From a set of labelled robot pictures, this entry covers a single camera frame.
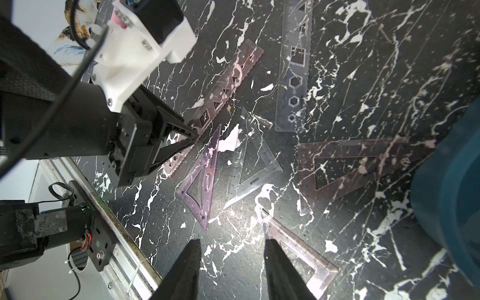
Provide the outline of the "pink large triangle ruler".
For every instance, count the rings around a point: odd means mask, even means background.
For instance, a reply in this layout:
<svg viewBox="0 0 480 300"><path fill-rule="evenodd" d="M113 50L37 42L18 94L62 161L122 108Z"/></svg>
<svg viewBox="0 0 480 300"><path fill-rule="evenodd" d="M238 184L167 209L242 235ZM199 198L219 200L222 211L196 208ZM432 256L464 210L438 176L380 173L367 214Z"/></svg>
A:
<svg viewBox="0 0 480 300"><path fill-rule="evenodd" d="M307 280L302 279L311 292L310 300L320 300L338 274L338 268L287 227L283 226L274 217L269 215L265 209L260 209L259 213L266 234L266 240L276 240L290 261L291 258L287 255L288 252L293 254L294 260L303 262L311 269L311 276L308 276Z"/></svg>

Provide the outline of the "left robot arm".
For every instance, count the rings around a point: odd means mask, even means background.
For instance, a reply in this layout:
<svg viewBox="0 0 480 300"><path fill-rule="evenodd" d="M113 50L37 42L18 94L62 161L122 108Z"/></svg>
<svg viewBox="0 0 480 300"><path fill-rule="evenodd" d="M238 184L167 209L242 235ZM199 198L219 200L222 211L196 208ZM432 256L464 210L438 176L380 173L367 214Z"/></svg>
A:
<svg viewBox="0 0 480 300"><path fill-rule="evenodd" d="M196 36L177 1L114 1L112 18L79 36L85 54L68 74L11 21L1 2L1 174L22 160L106 156L119 186L151 174L195 144L196 130L143 86L162 62L180 63Z"/></svg>

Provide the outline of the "purple triangle set square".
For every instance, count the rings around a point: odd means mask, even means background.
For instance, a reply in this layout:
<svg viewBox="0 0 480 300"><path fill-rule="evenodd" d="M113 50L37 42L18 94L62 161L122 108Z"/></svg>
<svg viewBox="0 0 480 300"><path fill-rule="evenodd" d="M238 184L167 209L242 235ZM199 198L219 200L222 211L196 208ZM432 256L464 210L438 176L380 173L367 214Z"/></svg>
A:
<svg viewBox="0 0 480 300"><path fill-rule="evenodd" d="M176 192L203 230L208 229L210 220L221 131L220 124ZM199 201L190 194L196 180L199 180Z"/></svg>

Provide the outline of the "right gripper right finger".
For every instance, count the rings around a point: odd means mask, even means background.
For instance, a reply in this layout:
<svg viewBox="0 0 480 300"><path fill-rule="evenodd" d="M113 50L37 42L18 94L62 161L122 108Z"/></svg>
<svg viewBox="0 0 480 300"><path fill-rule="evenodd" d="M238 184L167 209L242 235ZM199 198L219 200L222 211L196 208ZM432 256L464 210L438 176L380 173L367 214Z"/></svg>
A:
<svg viewBox="0 0 480 300"><path fill-rule="evenodd" d="M270 300L310 300L311 292L275 239L264 247L267 287Z"/></svg>

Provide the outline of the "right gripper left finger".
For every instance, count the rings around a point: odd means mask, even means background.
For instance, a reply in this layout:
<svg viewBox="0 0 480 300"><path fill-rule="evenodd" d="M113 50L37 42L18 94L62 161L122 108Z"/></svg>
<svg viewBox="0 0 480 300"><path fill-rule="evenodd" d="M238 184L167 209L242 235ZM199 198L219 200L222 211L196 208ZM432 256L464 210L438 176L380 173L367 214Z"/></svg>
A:
<svg viewBox="0 0 480 300"><path fill-rule="evenodd" d="M150 300L196 300L201 264L201 241L187 243Z"/></svg>

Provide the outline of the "clear triangle set square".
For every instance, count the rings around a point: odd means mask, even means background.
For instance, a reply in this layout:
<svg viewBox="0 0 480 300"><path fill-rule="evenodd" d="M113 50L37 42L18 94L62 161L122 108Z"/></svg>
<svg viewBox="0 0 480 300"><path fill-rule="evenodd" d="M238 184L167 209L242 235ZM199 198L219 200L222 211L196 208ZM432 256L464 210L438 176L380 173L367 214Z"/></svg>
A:
<svg viewBox="0 0 480 300"><path fill-rule="evenodd" d="M236 204L282 172L280 163L263 137L260 122L243 109L224 208Z"/></svg>

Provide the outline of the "teal plastic storage box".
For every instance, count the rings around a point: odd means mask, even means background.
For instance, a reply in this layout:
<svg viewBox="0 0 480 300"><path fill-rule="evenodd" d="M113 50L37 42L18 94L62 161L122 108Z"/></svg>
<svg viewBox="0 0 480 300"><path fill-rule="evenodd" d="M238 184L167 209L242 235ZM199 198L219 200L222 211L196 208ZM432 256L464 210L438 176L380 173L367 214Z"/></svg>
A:
<svg viewBox="0 0 480 300"><path fill-rule="evenodd" d="M416 171L411 204L427 234L480 286L480 104L471 104Z"/></svg>

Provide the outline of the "smoky large triangle ruler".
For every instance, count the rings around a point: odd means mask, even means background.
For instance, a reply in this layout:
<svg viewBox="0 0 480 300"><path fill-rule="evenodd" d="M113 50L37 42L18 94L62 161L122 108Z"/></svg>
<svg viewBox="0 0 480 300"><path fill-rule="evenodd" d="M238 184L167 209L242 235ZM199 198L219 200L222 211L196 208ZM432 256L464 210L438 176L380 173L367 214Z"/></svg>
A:
<svg viewBox="0 0 480 300"><path fill-rule="evenodd" d="M299 212L303 215L316 206L326 208L330 202L424 159L436 146L435 139L399 136L300 143L297 145L298 189L305 203L297 205ZM335 159L359 159L360 164L324 186L317 187L316 160Z"/></svg>

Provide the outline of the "clear straight stencil ruler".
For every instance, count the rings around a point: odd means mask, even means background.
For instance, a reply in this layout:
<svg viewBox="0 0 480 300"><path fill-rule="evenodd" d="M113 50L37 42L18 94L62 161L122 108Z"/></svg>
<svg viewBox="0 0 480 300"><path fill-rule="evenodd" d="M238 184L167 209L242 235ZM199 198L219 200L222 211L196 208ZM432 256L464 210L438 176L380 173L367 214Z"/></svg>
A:
<svg viewBox="0 0 480 300"><path fill-rule="evenodd" d="M299 132L305 123L310 72L313 2L285 1L275 130Z"/></svg>

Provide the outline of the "pink straight stencil ruler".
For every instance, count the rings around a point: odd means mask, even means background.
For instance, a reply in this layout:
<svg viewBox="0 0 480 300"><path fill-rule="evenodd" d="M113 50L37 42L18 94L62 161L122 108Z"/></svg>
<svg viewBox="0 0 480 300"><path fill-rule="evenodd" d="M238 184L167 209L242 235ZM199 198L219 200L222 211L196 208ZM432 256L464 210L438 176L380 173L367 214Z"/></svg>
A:
<svg viewBox="0 0 480 300"><path fill-rule="evenodd" d="M263 54L264 50L249 39L239 47L187 124L197 132L199 140Z"/></svg>

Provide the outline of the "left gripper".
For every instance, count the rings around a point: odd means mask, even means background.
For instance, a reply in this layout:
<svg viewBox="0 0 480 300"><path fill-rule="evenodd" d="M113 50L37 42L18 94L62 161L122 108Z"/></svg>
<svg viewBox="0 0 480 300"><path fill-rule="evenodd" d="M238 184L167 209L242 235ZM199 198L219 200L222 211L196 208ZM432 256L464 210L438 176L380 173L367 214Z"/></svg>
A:
<svg viewBox="0 0 480 300"><path fill-rule="evenodd" d="M117 117L114 149L109 153L109 176L117 187L129 186L136 178L159 168L173 174L198 139L195 129L149 89L140 86L123 104ZM166 137L183 135L173 144Z"/></svg>

